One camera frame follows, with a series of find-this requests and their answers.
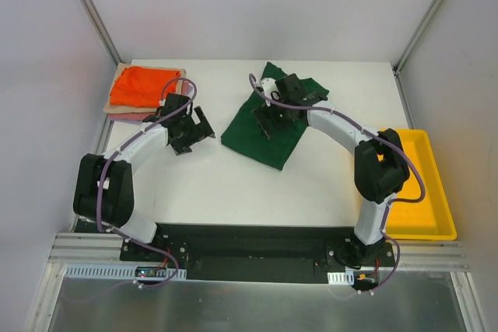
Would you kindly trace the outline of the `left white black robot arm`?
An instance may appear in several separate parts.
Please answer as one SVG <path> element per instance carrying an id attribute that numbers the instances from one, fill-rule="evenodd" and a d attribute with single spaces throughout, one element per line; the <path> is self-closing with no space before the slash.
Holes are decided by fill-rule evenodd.
<path id="1" fill-rule="evenodd" d="M 159 118 L 155 114 L 147 117 L 139 131 L 115 149 L 83 156 L 73 200 L 77 215 L 138 240 L 137 251 L 148 261 L 159 260 L 165 244 L 159 225 L 135 206 L 133 174 L 167 146 L 179 156 L 205 138 L 215 137 L 200 106 L 188 107 L 164 121 Z"/>

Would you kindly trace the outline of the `dark green t shirt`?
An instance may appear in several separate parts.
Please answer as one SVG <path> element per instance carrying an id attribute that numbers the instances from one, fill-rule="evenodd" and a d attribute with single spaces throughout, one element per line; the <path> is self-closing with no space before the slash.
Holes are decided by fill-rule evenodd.
<path id="1" fill-rule="evenodd" d="M 307 126 L 291 123 L 283 129 L 274 128 L 272 136 L 267 138 L 252 114 L 252 110 L 264 104 L 261 97 L 252 93 L 223 132 L 221 143 L 242 156 L 283 170 Z"/>

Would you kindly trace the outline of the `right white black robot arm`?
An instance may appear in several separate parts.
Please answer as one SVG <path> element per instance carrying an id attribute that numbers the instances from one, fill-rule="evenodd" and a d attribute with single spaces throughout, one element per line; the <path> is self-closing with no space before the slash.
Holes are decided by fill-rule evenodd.
<path id="1" fill-rule="evenodd" d="M 252 114 L 267 138 L 272 136 L 272 125 L 283 129 L 302 122 L 326 134 L 351 153 L 354 184 L 361 196 L 361 207 L 352 238 L 335 251 L 335 259 L 351 268 L 375 260 L 386 241 L 385 226 L 391 205 L 398 200 L 412 165 L 403 151 L 398 132 L 391 128 L 372 132 L 324 101 L 302 107 L 264 103 L 252 110 Z"/>

